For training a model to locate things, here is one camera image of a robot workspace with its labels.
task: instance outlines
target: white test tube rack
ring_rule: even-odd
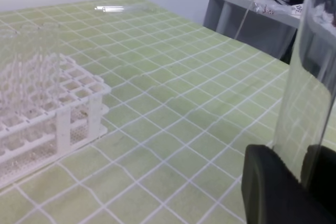
[[[74,60],[60,59],[55,109],[40,108],[31,118],[18,115],[10,126],[0,118],[0,188],[107,133],[101,125],[108,112],[102,97],[111,88]]]

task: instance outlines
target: glass cylinder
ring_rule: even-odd
[[[285,94],[275,131],[274,150],[300,179],[311,145],[320,145],[336,92],[336,1],[304,0]],[[313,158],[305,167],[313,171]],[[309,185],[309,177],[301,181]]]

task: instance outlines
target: green grid mat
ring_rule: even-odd
[[[94,11],[147,4],[152,11]],[[246,145],[270,144],[288,66],[145,0],[0,14],[61,23],[61,52],[112,91],[109,133],[0,192],[2,223],[243,223]]]

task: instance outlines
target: clear plastic tube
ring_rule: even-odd
[[[244,16],[243,16],[242,21],[240,22],[240,25],[239,25],[239,27],[238,27],[238,30],[237,30],[237,32],[236,32],[236,35],[235,35],[234,39],[237,39],[237,38],[238,38],[238,36],[239,36],[239,34],[240,34],[240,30],[241,30],[241,28],[243,27],[243,24],[244,24],[244,22],[245,22],[246,16],[247,16],[248,12],[250,11],[251,7],[253,6],[254,1],[255,1],[255,0],[252,0],[251,3],[250,3],[250,5],[249,5],[248,8],[246,9],[245,14],[244,14]]]

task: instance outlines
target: white shelf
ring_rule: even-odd
[[[247,9],[250,6],[252,0],[223,0],[223,1]],[[299,27],[300,16],[298,15],[287,15],[287,14],[278,14],[278,15],[262,14],[262,15],[294,28]]]

